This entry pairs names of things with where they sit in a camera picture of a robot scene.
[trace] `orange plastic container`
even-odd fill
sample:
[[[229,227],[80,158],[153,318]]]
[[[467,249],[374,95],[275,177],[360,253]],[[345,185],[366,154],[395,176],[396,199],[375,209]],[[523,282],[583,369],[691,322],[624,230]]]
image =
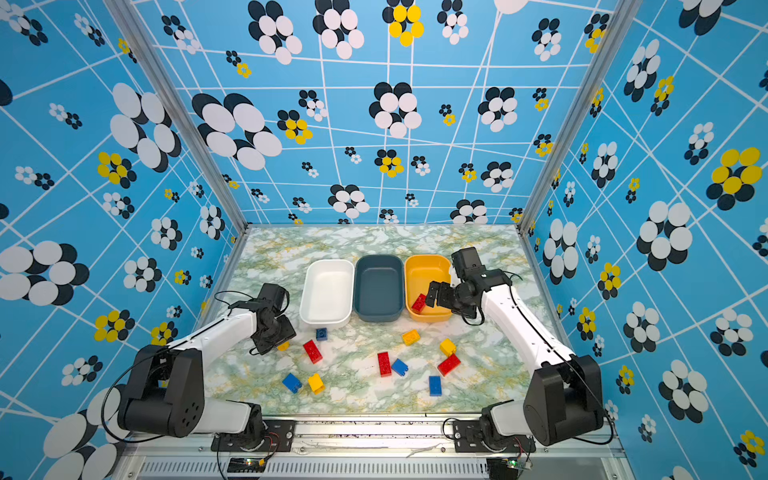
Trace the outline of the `orange plastic container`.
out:
[[[442,255],[414,255],[406,260],[406,308],[417,322],[444,322],[451,310],[442,306],[425,306],[416,313],[411,305],[420,294],[426,295],[430,282],[451,282],[451,262]]]

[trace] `dark blue bin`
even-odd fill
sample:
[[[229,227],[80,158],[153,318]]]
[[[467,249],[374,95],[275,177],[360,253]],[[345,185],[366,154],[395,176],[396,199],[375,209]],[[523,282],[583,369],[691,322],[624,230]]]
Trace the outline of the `dark blue bin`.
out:
[[[365,322],[394,322],[406,307],[406,273],[394,255],[366,255],[355,265],[352,306]]]

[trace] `marble table surface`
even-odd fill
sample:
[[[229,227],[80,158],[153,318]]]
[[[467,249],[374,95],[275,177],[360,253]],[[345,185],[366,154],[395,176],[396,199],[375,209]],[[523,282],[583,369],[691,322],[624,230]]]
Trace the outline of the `marble table surface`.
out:
[[[355,313],[349,323],[330,330],[328,340],[316,344],[323,360],[313,365],[302,345],[315,338],[315,330],[299,319],[304,276],[315,260],[345,258],[356,263],[372,253],[388,253],[402,260],[419,253],[450,258],[464,247],[476,247],[488,268],[515,272],[521,298],[552,330],[552,316],[532,276],[513,226],[422,225],[399,227],[254,227],[230,282],[230,290],[255,295],[261,284],[278,283],[288,289],[286,314],[296,337],[284,352],[251,356],[250,339],[235,345],[211,364],[205,375],[206,395],[219,399],[259,403],[265,415],[328,413],[479,412],[485,406],[525,397],[529,375],[515,348],[492,321],[467,326],[461,317],[440,323],[420,323],[408,311],[391,323],[366,323]],[[236,295],[227,294],[228,301]],[[412,329],[421,339],[405,346],[401,335]],[[442,396],[429,395],[428,378],[440,376],[437,365],[445,359],[439,344],[450,338],[462,364],[442,380]],[[379,374],[377,353],[401,359],[409,371],[404,377]],[[318,372],[326,389],[314,395],[307,379]],[[292,394],[283,379],[293,373],[303,384]]]

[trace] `red lego brick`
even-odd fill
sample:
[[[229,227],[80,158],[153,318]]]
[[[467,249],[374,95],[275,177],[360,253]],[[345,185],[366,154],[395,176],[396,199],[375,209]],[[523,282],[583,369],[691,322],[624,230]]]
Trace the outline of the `red lego brick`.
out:
[[[453,355],[445,359],[443,363],[438,365],[437,370],[440,370],[440,373],[442,373],[443,376],[446,376],[451,372],[451,370],[456,368],[461,362],[462,361],[459,360],[456,354],[454,353]]]
[[[411,306],[411,310],[413,310],[416,313],[421,313],[422,310],[424,310],[424,307],[426,305],[427,297],[424,295],[424,293],[419,295],[419,298],[416,299],[416,301]]]
[[[305,343],[304,349],[306,350],[306,354],[310,356],[312,363],[318,363],[323,359],[323,356],[320,355],[320,351],[317,349],[314,341],[310,340],[309,342]]]
[[[379,372],[381,376],[392,375],[392,366],[389,364],[389,353],[382,352],[379,354]]]

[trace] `blue block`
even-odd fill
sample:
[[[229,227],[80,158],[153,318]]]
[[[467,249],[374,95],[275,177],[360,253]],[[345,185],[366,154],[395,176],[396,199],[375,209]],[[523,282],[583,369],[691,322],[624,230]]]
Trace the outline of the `blue block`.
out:
[[[293,393],[298,392],[301,388],[301,382],[292,373],[289,373],[288,376],[283,380],[283,385],[285,385],[286,388]]]
[[[395,370],[398,375],[404,376],[408,372],[408,366],[401,359],[397,359],[392,364],[392,370]]]
[[[442,387],[440,386],[440,377],[429,377],[429,396],[442,396]]]

